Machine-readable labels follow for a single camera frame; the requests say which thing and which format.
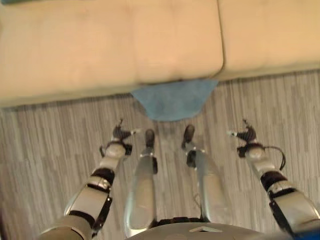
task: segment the black cable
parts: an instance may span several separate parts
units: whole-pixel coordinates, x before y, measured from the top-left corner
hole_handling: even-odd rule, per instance
[[[279,170],[281,171],[282,169],[284,169],[286,163],[287,163],[287,159],[286,159],[286,155],[284,154],[284,152],[281,150],[280,147],[277,147],[277,146],[265,146],[264,149],[276,149],[278,150],[279,152],[281,152],[282,154],[282,162],[281,162],[281,165],[280,165],[280,168]]]

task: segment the blue cloth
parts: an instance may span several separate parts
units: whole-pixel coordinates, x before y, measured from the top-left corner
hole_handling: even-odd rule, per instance
[[[149,118],[177,121],[197,115],[218,81],[197,79],[145,86],[132,92]]]

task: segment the couch cushion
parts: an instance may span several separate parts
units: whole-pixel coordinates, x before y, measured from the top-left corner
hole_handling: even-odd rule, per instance
[[[219,80],[320,68],[319,0],[219,0]]]
[[[0,106],[205,77],[223,64],[216,0],[0,5]]]

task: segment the gray wood floor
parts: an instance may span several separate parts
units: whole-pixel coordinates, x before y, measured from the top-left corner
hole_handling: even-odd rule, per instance
[[[242,127],[242,118],[256,127],[262,143],[286,152],[283,172],[320,208],[320,71],[309,71],[221,82],[201,114],[178,122],[151,121],[130,95],[1,109],[0,214],[8,239],[34,239],[62,216],[121,117],[128,128],[157,133],[158,219],[199,216],[195,173],[180,151],[184,128],[192,123],[195,140],[223,174],[232,223],[262,232],[278,229],[263,188],[237,156],[238,141],[226,135]],[[114,202],[99,239],[124,238],[124,205],[143,138],[131,140],[133,153],[116,177]],[[279,166],[281,156],[269,153]]]

